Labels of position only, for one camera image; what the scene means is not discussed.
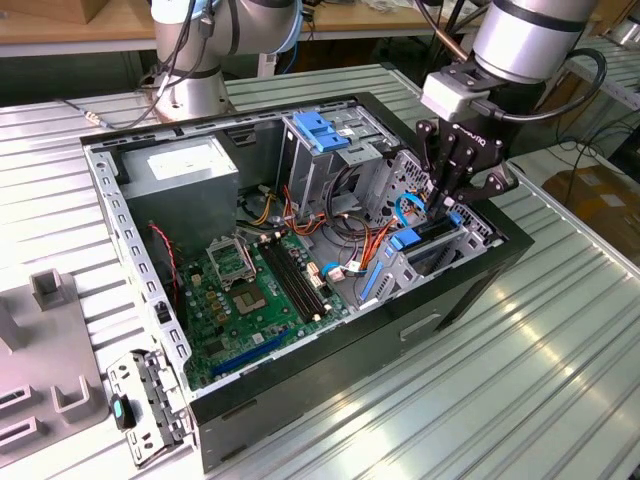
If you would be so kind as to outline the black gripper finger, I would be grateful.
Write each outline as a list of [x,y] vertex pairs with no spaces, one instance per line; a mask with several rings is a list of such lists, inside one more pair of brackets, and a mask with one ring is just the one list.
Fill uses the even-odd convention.
[[458,181],[459,165],[454,154],[459,146],[459,125],[420,120],[416,135],[422,148],[421,168],[429,176],[426,213],[429,219],[439,219]]
[[518,178],[506,165],[502,146],[483,149],[457,147],[454,158],[459,165],[458,181],[453,193],[445,200],[447,205],[453,202],[474,203],[505,194],[519,186]]

